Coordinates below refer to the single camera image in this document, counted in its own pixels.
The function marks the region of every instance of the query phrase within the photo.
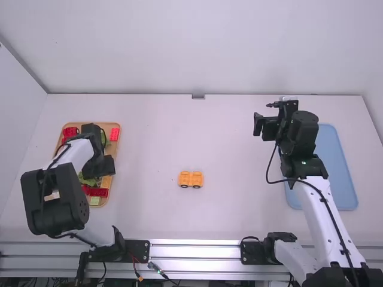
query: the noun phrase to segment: metal bracket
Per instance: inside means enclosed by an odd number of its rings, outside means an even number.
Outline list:
[[[266,259],[263,243],[256,241],[242,242],[241,263],[243,265],[276,265]]]
[[[122,262],[132,263],[133,257],[137,258],[136,263],[148,263],[150,254],[150,242],[149,240],[131,240],[125,239],[125,245],[127,253],[122,255],[115,261],[105,261],[98,257],[92,256],[89,258],[89,262]]]

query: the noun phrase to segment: black clamp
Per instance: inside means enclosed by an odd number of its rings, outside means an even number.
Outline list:
[[[243,265],[275,265],[281,264],[274,253],[274,245],[277,240],[295,242],[297,237],[290,232],[270,232],[261,242],[255,236],[247,236],[241,240],[241,263]]]

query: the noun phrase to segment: red lego brick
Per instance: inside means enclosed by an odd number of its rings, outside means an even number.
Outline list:
[[[83,189],[84,193],[88,196],[90,187],[88,187],[87,185],[82,185],[81,188]]]
[[[111,142],[117,142],[117,141],[118,141],[118,136],[119,136],[119,134],[120,134],[120,128],[118,128],[118,127],[113,127],[113,128],[112,128],[112,132],[111,132],[111,134],[110,134],[110,138],[109,138],[109,140],[110,140]]]
[[[109,189],[107,188],[94,188],[88,187],[89,196],[99,196],[99,197],[108,197]]]
[[[64,138],[71,138],[73,136],[76,136],[77,132],[78,132],[78,128],[67,127],[62,131],[62,134],[64,135]]]

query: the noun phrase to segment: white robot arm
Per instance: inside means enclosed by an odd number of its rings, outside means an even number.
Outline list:
[[[266,257],[268,261],[285,265],[302,287],[383,286],[382,271],[368,268],[352,242],[335,206],[327,170],[314,154],[318,117],[299,111],[296,97],[281,97],[280,101],[266,106],[279,108],[277,117],[254,113],[253,135],[260,136],[262,132],[264,141],[275,141],[266,180],[269,184],[288,182],[290,189],[295,186],[314,241],[316,258],[296,242],[294,234],[269,233],[262,243],[256,243],[262,250],[259,260]],[[268,171],[277,148],[286,179],[270,182]]]

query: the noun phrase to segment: wooden tray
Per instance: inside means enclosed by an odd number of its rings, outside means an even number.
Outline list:
[[[54,152],[61,145],[61,140],[63,138],[62,132],[63,132],[63,130],[65,128],[67,128],[67,127],[77,127],[79,129],[79,131],[81,132],[81,125],[83,125],[83,124],[87,124],[87,123],[67,123],[67,124],[65,124],[62,127],[62,129],[61,129],[59,140],[57,141],[57,145],[56,145],[56,148],[54,149]],[[110,154],[110,155],[112,155],[112,158],[115,160],[116,157],[117,157],[117,146],[118,146],[118,142],[120,141],[120,136],[121,136],[121,127],[120,127],[120,125],[117,124],[117,123],[94,123],[94,124],[97,124],[98,126],[100,126],[101,128],[103,128],[105,130],[105,134],[106,134],[108,139],[110,138],[110,134],[111,134],[112,128],[118,127],[120,129],[120,133],[118,135],[117,141],[110,142],[111,144],[108,145],[105,148],[105,155]],[[108,197],[101,197],[99,205],[90,205],[91,196],[86,196],[87,199],[88,199],[90,207],[101,207],[101,206],[104,206],[108,202],[109,196],[111,194],[112,179],[113,179],[113,176],[109,176],[109,175],[102,177],[102,182],[101,182],[101,186],[100,187],[101,188],[108,188],[109,192],[108,192]]]

